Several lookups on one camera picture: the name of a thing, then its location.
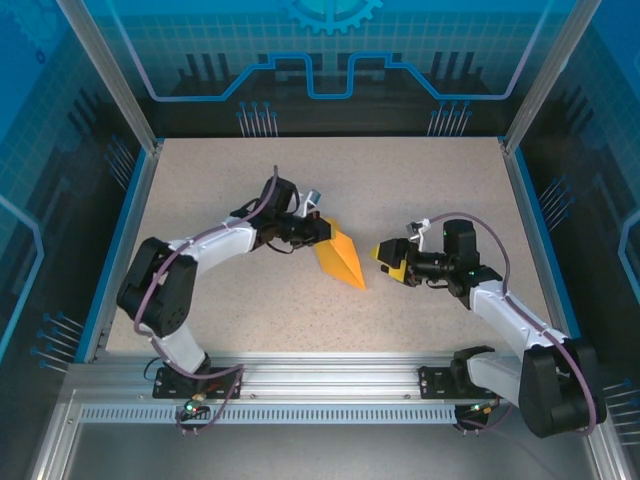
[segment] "orange cone-shaped object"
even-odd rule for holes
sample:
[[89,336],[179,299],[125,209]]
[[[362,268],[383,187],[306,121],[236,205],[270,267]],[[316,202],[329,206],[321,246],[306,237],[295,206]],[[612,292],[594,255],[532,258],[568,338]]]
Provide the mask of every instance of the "orange cone-shaped object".
[[353,240],[340,231],[340,225],[332,218],[325,219],[331,224],[331,240],[314,245],[320,267],[325,273],[361,290],[366,290],[360,260]]

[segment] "robotic arm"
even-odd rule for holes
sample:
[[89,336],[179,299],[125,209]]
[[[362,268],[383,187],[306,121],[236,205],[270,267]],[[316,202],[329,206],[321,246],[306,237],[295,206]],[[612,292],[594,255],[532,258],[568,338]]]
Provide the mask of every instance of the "robotic arm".
[[[588,425],[588,402],[579,374],[588,384],[596,422],[606,419],[593,348],[581,339],[567,338],[538,318],[507,291],[495,270],[480,263],[472,222],[444,223],[444,253],[425,249],[429,220],[407,227],[410,238],[388,240],[372,252],[382,263],[381,270],[406,286],[424,282],[431,288],[448,289],[498,330],[516,354],[516,358],[504,357],[485,346],[456,352],[450,371],[458,393],[474,387],[491,390],[520,408],[534,434],[546,437]],[[572,370],[556,344],[568,351],[580,372]]]
[[[231,212],[223,228],[206,236],[190,237],[163,242],[149,238],[140,246],[120,287],[117,304],[134,319],[151,282],[166,259],[190,242],[170,264],[160,284],[144,307],[140,329],[146,332],[169,360],[189,374],[207,375],[211,372],[207,354],[197,344],[186,318],[191,306],[195,281],[208,270],[236,255],[251,252],[263,245],[271,245],[279,238],[291,246],[290,252],[331,238],[331,225],[315,209],[320,194],[312,190],[300,195],[296,186],[276,178],[275,189],[269,196],[271,181],[267,181],[260,198]],[[249,221],[237,223],[247,217],[248,210],[265,199],[265,207]],[[201,392],[202,381],[183,378],[187,391]]]

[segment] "metal post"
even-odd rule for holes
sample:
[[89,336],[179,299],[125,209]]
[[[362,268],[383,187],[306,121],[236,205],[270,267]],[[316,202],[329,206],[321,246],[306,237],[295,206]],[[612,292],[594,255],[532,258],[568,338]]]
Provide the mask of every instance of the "metal post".
[[516,113],[513,123],[505,136],[504,143],[507,152],[513,152],[520,145],[525,133],[531,126],[542,104],[546,100],[551,88],[562,73],[566,62],[576,48],[582,34],[587,29],[593,14],[598,9],[601,0],[578,0],[571,14],[562,27],[562,31],[549,51],[542,68],[538,72],[529,93]]
[[147,153],[152,154],[157,143],[156,136],[87,7],[81,0],[57,2],[138,142]]

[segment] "speckled work surface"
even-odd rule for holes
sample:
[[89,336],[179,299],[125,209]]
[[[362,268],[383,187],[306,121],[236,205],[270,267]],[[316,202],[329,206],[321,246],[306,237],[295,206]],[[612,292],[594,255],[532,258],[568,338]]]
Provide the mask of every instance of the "speckled work surface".
[[[258,196],[274,163],[300,191],[322,193],[360,254],[363,292],[320,270],[312,249],[285,256],[261,248],[210,271],[196,286],[189,324],[208,351],[433,352],[488,344],[497,333],[446,291],[404,287],[368,252],[405,236],[405,224],[448,211],[485,219],[512,262],[511,290],[547,319],[547,309],[499,145],[493,138],[313,138],[167,140],[138,244],[195,234]],[[477,227],[483,263],[504,262]],[[442,226],[430,231],[441,251]],[[150,351],[122,311],[110,352]]]

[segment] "purple cable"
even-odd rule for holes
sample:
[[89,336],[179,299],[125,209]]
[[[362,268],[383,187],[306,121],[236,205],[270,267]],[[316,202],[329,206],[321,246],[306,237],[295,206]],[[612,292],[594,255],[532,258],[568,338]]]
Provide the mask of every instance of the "purple cable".
[[509,254],[507,253],[507,250],[504,248],[504,244],[500,240],[500,237],[498,237],[498,234],[489,225],[487,225],[483,220],[481,220],[478,217],[476,217],[475,215],[471,215],[469,213],[464,213],[464,212],[443,213],[441,215],[437,215],[437,216],[433,217],[432,219],[430,219],[430,222],[431,223],[435,223],[435,222],[437,222],[439,220],[442,220],[442,219],[445,219],[445,218],[449,218],[449,217],[463,217],[463,218],[468,218],[470,220],[478,222],[480,225],[482,225],[485,228],[485,230],[487,230],[487,232],[489,232],[489,234],[496,241],[496,244],[498,245],[498,248],[502,252],[502,256],[504,257],[504,263],[505,263],[504,280],[502,282],[502,294],[504,296],[504,300],[507,302],[507,304],[511,308],[513,308],[516,311],[516,313],[518,313],[518,315],[520,315],[540,335],[542,335],[546,339],[548,339],[553,344],[553,346],[558,349],[558,351],[560,352],[562,357],[565,359],[565,361],[567,362],[567,364],[569,365],[569,367],[573,371],[574,375],[576,376],[576,379],[578,380],[578,384],[580,385],[580,388],[582,389],[582,393],[584,394],[584,398],[585,398],[585,400],[587,402],[587,409],[589,410],[589,424],[587,425],[587,428],[585,428],[584,430],[578,430],[576,433],[578,433],[579,435],[585,435],[585,436],[586,435],[590,435],[591,433],[593,433],[593,430],[596,428],[596,405],[595,405],[595,402],[593,401],[593,396],[591,395],[591,391],[589,390],[589,385],[587,385],[587,380],[584,378],[584,375],[580,371],[580,367],[578,367],[578,364],[571,357],[571,355],[569,354],[567,349],[564,348],[564,346],[553,335],[551,335],[544,328],[542,328],[540,325],[538,325],[538,323],[535,320],[533,320],[529,316],[529,314],[527,312],[522,310],[509,297],[508,290],[507,290],[507,285],[509,283],[509,277],[511,276],[511,260],[509,259]]
[[265,196],[265,198],[262,200],[262,202],[260,202],[260,204],[255,209],[253,209],[253,211],[249,215],[247,215],[246,217],[241,218],[239,220],[234,220],[233,222],[231,222],[229,224],[221,224],[221,225],[215,226],[213,228],[210,228],[209,230],[205,230],[204,232],[199,233],[198,235],[196,235],[192,239],[187,240],[182,245],[180,245],[162,263],[162,265],[158,269],[158,272],[154,275],[153,280],[151,281],[151,284],[149,285],[149,288],[147,288],[147,291],[145,292],[144,296],[142,297],[142,301],[140,302],[140,306],[138,307],[138,311],[136,312],[135,318],[133,320],[133,329],[138,335],[144,335],[145,337],[151,338],[151,345],[153,346],[155,351],[158,353],[158,355],[162,358],[162,360],[164,362],[170,364],[171,368],[173,368],[180,375],[184,375],[185,377],[188,377],[188,378],[193,378],[194,380],[212,380],[214,378],[223,377],[225,375],[228,375],[229,373],[232,373],[234,371],[241,370],[241,369],[244,368],[244,365],[236,365],[234,367],[230,367],[230,368],[227,368],[227,369],[222,370],[220,372],[212,373],[212,374],[209,374],[209,375],[195,375],[195,374],[193,374],[191,372],[188,372],[188,371],[184,370],[180,366],[175,365],[173,362],[171,362],[169,357],[164,353],[164,351],[162,350],[162,347],[160,347],[160,345],[153,338],[153,334],[151,332],[145,332],[144,330],[142,330],[140,328],[140,322],[142,321],[142,315],[143,315],[144,311],[146,310],[147,305],[149,304],[149,301],[151,300],[151,296],[153,295],[153,292],[155,291],[156,287],[160,283],[160,279],[166,273],[166,271],[168,270],[168,268],[171,265],[171,263],[173,263],[173,261],[176,258],[178,258],[178,256],[183,251],[185,251],[191,245],[196,243],[198,240],[201,240],[202,238],[204,238],[204,237],[206,237],[208,235],[211,235],[213,233],[219,232],[219,231],[227,229],[227,228],[233,228],[236,225],[239,225],[239,224],[244,223],[244,222],[248,222],[249,220],[254,218],[256,215],[258,215],[262,211],[262,209],[264,209],[264,207],[266,207],[267,203],[271,199],[271,196],[273,195],[273,192],[275,191],[275,188],[276,188],[277,180],[278,180],[278,166],[274,165],[273,166],[273,176],[271,177],[271,182],[269,184],[269,190],[268,190],[267,195]]
[[[529,449],[529,447],[527,447],[524,443],[520,442],[519,440],[516,440],[511,435],[507,435],[504,432],[501,432],[499,430],[494,430],[493,429],[495,426],[497,426],[498,424],[502,423],[503,420],[509,416],[509,414],[511,413],[512,409],[513,409],[513,405],[509,405],[509,410],[507,411],[507,413],[505,413],[503,415],[503,417],[500,420],[498,420],[496,423],[494,423],[491,426],[486,427],[486,428],[485,428],[485,426],[483,424],[481,424],[479,422],[475,422],[473,420],[461,420],[461,421],[476,427],[477,428],[476,431],[478,433],[485,433],[485,432],[495,433],[496,435],[500,435],[501,437],[506,438],[510,442],[515,443],[522,450],[524,450],[531,458],[533,458],[538,463],[538,465],[540,465],[549,474],[550,477],[553,477],[556,480],[561,480],[560,477],[558,475],[556,475],[553,470],[551,470],[549,467],[547,467],[547,465],[542,461],[542,459],[540,457],[538,457],[535,453],[533,453],[531,451],[531,449]],[[455,427],[458,430],[460,430],[461,432],[464,432],[466,430],[464,427],[460,426],[459,424],[455,425]]]
[[[229,400],[231,400],[231,396],[233,395],[233,392],[235,391],[236,387],[240,383],[240,378],[242,378],[243,373],[244,373],[244,367],[238,370],[238,373],[236,374],[236,378],[231,384],[231,388],[229,388],[229,392],[227,392],[227,396],[224,397],[224,401],[222,402],[222,405],[220,405],[220,408],[218,409],[216,414],[213,416],[213,418],[209,420],[206,424],[204,424],[202,427],[193,429],[193,433],[195,435],[197,435],[198,432],[203,432],[205,430],[210,429],[213,426],[213,424],[220,419],[220,417],[222,416],[222,412],[224,412],[224,409],[227,407]],[[176,414],[176,425],[179,428],[181,428],[182,433],[185,434],[188,430],[184,428],[184,424],[182,423],[182,421],[180,421],[180,418],[182,417],[183,414],[184,414],[184,410],[181,410]]]

